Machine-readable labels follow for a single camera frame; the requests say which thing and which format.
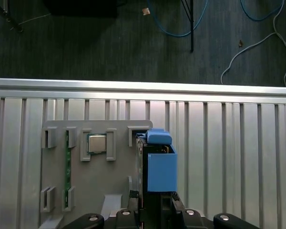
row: dark carpet floor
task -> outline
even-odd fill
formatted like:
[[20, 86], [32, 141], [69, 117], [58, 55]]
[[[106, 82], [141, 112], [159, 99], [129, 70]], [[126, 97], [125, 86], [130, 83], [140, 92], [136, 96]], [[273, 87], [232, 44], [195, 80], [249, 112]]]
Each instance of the dark carpet floor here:
[[[261, 17], [280, 0], [244, 0]], [[189, 30], [180, 0], [151, 0], [164, 28]], [[273, 17], [249, 20], [238, 0], [209, 0], [194, 34], [165, 35], [151, 15], [143, 16], [145, 0], [128, 0], [117, 19], [48, 16], [23, 24], [17, 34], [0, 17], [0, 78], [140, 81], [219, 84], [231, 58], [273, 32]], [[194, 1], [198, 20], [204, 0]], [[49, 13], [41, 0], [11, 0], [12, 16], [25, 21]], [[277, 22], [286, 39], [286, 4]], [[239, 56], [224, 76], [225, 84], [284, 86], [286, 49], [276, 36]]]

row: corrugated metal panel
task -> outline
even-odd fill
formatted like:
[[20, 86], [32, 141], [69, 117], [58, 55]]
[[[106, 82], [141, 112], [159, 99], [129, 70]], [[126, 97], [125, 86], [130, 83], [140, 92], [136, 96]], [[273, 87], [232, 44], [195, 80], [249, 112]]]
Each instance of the corrugated metal panel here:
[[286, 89], [0, 82], [0, 229], [38, 228], [42, 122], [84, 119], [152, 120], [173, 137], [188, 207], [286, 228]]

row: metal screw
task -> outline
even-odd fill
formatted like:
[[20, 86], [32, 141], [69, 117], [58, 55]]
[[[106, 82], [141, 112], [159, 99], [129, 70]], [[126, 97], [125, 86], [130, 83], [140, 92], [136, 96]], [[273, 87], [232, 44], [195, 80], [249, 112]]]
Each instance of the metal screw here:
[[122, 214], [125, 215], [125, 216], [128, 216], [128, 215], [130, 215], [130, 212], [129, 211], [124, 211]]
[[96, 216], [91, 216], [91, 217], [89, 218], [89, 220], [90, 220], [90, 221], [97, 221], [98, 218], [97, 218]]
[[225, 215], [221, 215], [219, 218], [221, 218], [224, 221], [228, 221], [230, 219], [228, 216]]
[[195, 212], [194, 212], [193, 210], [187, 210], [186, 213], [189, 214], [189, 215], [191, 215], [191, 216], [192, 216], [193, 214], [195, 214]]

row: black metal stand leg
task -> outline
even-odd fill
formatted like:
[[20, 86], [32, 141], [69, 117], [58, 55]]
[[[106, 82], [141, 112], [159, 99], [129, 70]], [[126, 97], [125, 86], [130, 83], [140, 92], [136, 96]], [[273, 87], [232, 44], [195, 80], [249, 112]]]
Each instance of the black metal stand leg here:
[[190, 21], [191, 21], [191, 52], [194, 51], [194, 0], [190, 0]]
[[17, 30], [17, 32], [22, 32], [23, 28], [0, 6], [0, 16], [4, 17], [6, 21], [11, 24], [11, 26]]

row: small debris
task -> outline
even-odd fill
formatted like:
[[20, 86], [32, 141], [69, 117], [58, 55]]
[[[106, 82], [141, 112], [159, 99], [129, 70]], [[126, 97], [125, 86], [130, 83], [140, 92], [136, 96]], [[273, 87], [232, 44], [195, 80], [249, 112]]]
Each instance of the small debris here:
[[143, 16], [151, 14], [150, 11], [149, 11], [149, 8], [142, 9], [142, 12], [143, 12]]
[[239, 40], [239, 43], [238, 43], [238, 47], [242, 47], [244, 45], [243, 41], [242, 40]]

